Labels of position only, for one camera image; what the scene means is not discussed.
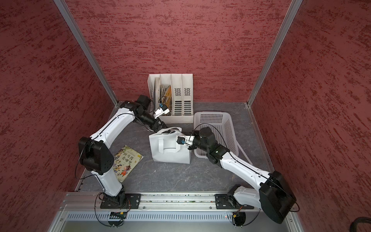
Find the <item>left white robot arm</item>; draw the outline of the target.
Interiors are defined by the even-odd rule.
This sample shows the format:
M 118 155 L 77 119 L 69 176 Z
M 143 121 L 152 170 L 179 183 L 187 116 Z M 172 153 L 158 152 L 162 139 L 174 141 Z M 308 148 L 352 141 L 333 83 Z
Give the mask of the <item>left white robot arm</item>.
M 169 108 L 159 104 L 151 114 L 147 111 L 151 99 L 140 95 L 136 101 L 123 102 L 116 114 L 96 133 L 79 140 L 79 162 L 95 176 L 103 188 L 103 196 L 115 207 L 122 208 L 128 202 L 125 190 L 114 172 L 114 156 L 110 152 L 114 140 L 132 122 L 142 124 L 146 129 L 158 132 L 167 128 L 159 118 L 170 112 Z

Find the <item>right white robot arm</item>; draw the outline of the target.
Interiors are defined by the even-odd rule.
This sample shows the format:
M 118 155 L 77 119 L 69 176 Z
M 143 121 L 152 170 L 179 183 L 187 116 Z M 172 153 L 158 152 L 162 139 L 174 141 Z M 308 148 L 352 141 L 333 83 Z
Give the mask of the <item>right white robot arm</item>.
M 281 224 L 291 211 L 297 199 L 284 176 L 278 171 L 269 173 L 240 159 L 227 147 L 218 143 L 209 127 L 195 130 L 190 135 L 178 136 L 177 143 L 189 150 L 206 152 L 208 160 L 228 170 L 247 182 L 256 194 L 249 193 L 243 186 L 233 192 L 234 200 L 241 206 L 249 205 L 262 209 L 272 221 Z

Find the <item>white insulated delivery bag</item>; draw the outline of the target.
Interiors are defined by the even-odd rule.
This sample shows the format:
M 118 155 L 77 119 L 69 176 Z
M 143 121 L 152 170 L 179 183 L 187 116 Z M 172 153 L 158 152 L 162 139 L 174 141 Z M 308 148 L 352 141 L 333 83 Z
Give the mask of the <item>white insulated delivery bag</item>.
M 165 128 L 149 135 L 152 159 L 155 162 L 190 164 L 191 151 L 187 145 L 177 143 L 179 136 L 184 137 L 181 127 Z

